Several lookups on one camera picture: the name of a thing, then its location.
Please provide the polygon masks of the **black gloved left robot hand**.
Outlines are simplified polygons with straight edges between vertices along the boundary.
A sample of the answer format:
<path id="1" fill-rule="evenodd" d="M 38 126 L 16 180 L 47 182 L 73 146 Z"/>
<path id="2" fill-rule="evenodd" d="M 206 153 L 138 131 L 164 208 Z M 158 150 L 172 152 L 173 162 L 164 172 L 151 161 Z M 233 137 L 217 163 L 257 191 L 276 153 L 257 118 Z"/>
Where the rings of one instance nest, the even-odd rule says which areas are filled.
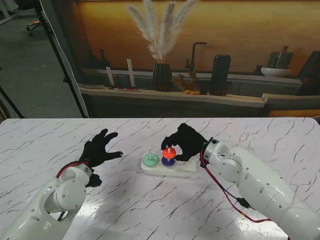
<path id="1" fill-rule="evenodd" d="M 121 158 L 123 152 L 106 152 L 106 145 L 115 137 L 117 132 L 108 133 L 108 129 L 103 129 L 99 134 L 95 135 L 92 140 L 84 144 L 82 155 L 79 158 L 81 163 L 85 163 L 88 167 L 94 168 L 105 161 Z"/>

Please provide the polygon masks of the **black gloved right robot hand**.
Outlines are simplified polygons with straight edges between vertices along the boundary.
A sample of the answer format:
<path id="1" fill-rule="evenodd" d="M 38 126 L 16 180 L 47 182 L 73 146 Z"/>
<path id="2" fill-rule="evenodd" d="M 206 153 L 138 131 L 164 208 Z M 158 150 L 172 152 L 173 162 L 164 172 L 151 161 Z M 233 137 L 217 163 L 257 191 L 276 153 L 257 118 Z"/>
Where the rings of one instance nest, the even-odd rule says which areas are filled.
<path id="1" fill-rule="evenodd" d="M 178 145 L 182 150 L 182 154 L 176 155 L 175 159 L 180 162 L 187 162 L 191 157 L 199 154 L 204 143 L 207 142 L 195 129 L 186 123 L 182 123 L 175 133 L 164 138 L 161 143 L 161 150 Z"/>

